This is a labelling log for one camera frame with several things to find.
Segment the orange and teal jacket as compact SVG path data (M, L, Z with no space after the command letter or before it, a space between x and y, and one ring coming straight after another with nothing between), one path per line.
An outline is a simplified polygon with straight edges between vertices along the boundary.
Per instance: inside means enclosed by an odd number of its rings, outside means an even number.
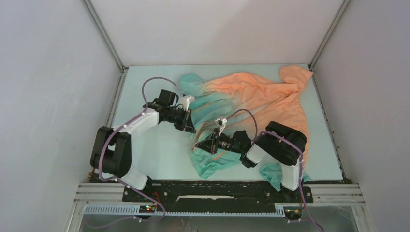
M253 73L238 72L205 81L196 74L187 74L179 80L179 87L195 97L190 104L191 118L196 128L195 144L191 151L193 165L198 175L209 178L217 170L241 164L240 155L218 150L215 155L200 150L195 145L219 126L215 120L227 118L223 133L232 136L245 130L252 140L265 130L270 121L296 129L307 137L303 153L303 168L308 159L309 128L300 104L300 94L312 77L312 72L296 65L283 66L281 83L274 83ZM278 190L281 179L280 164L270 163L260 170L260 175Z

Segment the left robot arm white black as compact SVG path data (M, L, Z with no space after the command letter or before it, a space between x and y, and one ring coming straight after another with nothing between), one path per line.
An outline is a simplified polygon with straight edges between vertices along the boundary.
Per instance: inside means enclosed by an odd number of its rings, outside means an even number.
M150 178L141 173L134 164L137 149L132 143L148 129L169 122L179 131L195 133L189 104L195 101L192 95L178 97L174 92L161 90L152 102L146 102L137 116L123 125L110 128L102 126L97 130L90 157L90 164L100 172L100 179L121 181L134 189L134 195L141 201L148 201L153 188L147 183Z

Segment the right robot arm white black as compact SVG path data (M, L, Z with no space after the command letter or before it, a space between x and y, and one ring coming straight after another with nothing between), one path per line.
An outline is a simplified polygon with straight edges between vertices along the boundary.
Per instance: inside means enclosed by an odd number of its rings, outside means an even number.
M245 130L238 130L229 136L222 132L222 127L218 127L195 147L212 155L218 150L237 153L246 168L256 167L266 156L272 157L280 164L282 172L277 191L281 191L285 201L294 202L301 195L303 153L307 141L302 132L270 121L253 140Z

